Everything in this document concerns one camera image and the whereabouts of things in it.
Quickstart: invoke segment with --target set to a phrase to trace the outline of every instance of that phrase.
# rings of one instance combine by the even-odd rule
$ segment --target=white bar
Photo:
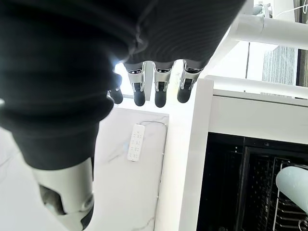
[[[254,15],[240,15],[235,40],[308,50],[308,25]]]
[[[259,91],[308,99],[308,88],[300,86],[220,76],[206,76],[205,79],[213,80],[215,89],[233,87],[236,88],[237,91]]]
[[[193,109],[180,225],[177,231],[195,231],[197,229],[212,97],[213,82],[199,79]]]

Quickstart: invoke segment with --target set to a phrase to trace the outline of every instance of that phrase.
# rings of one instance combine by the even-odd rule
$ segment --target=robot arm
[[[155,103],[166,103],[173,63],[184,59],[178,99],[201,70],[244,0],[3,0],[0,2],[0,126],[12,132],[44,205],[71,231],[94,206],[99,122],[123,100],[115,64],[125,62],[144,104],[145,61],[155,66]]]

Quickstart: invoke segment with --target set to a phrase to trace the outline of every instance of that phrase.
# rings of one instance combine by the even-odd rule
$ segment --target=power cord
[[[295,11],[295,10],[298,10],[298,9],[300,9],[300,8],[303,8],[303,13],[306,14],[306,13],[307,13],[307,7],[308,7],[308,4],[306,4],[306,1],[307,1],[307,0],[304,1],[304,5],[302,5],[302,6],[299,6],[299,7],[296,7],[296,8],[290,9],[290,10],[287,10],[287,11],[280,12],[278,15],[276,15],[275,18],[277,18],[278,16],[280,16],[280,15],[282,15],[282,14],[284,14],[284,13],[287,13],[287,12],[290,12],[290,11]]]

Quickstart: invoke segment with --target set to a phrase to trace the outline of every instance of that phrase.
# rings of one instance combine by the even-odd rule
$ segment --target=power strip
[[[127,159],[130,161],[139,161],[141,147],[143,142],[145,126],[135,124],[131,134]]]

